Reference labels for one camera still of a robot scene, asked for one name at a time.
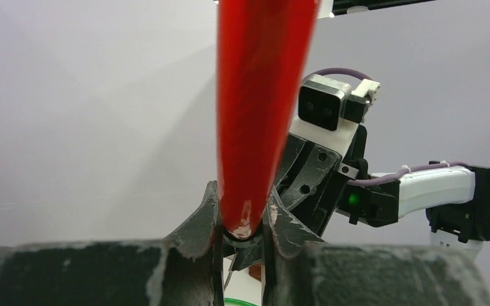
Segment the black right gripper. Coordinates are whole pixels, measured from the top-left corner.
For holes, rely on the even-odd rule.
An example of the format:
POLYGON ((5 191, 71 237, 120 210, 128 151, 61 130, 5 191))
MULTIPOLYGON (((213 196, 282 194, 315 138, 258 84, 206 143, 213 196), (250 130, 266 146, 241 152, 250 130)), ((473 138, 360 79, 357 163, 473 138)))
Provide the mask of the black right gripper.
POLYGON ((348 150, 340 154, 314 139, 311 131, 291 128, 270 196, 270 208, 285 209, 314 234, 322 236, 346 183, 358 175, 367 135, 366 127, 358 125, 348 140, 348 150))

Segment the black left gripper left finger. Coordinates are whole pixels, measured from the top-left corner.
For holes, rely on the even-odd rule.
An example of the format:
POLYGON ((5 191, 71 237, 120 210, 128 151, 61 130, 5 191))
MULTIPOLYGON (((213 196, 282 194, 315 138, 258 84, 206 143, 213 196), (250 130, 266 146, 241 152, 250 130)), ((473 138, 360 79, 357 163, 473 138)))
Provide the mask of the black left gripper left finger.
POLYGON ((0 247, 0 305, 223 305, 222 245, 212 181, 164 238, 0 247))

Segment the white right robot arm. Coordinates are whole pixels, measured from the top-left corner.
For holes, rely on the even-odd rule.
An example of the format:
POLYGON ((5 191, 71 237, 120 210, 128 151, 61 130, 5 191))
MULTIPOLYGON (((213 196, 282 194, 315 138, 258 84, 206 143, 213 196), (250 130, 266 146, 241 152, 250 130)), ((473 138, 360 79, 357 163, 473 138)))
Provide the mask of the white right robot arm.
POLYGON ((476 259, 490 241, 490 168, 431 161, 397 173, 368 173, 366 139, 360 126, 340 156, 290 135, 275 178, 289 211, 317 235, 323 235, 333 213, 351 224, 379 228, 423 211, 432 245, 476 259))

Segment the red cable lock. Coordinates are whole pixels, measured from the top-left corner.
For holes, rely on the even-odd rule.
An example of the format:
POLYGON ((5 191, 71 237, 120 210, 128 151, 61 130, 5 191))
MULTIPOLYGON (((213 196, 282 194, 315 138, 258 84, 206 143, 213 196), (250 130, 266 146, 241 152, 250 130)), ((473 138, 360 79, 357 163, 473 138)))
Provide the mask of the red cable lock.
POLYGON ((318 1, 220 1, 216 128, 221 222, 236 240, 261 221, 286 143, 318 1))

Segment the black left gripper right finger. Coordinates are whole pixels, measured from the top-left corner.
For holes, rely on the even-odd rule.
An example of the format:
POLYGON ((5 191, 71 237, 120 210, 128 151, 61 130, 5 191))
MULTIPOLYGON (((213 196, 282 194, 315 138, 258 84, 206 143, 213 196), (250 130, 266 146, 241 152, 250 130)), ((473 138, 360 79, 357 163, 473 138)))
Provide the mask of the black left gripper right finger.
POLYGON ((263 305, 490 305, 462 252, 407 245, 332 245, 272 192, 263 218, 263 305))

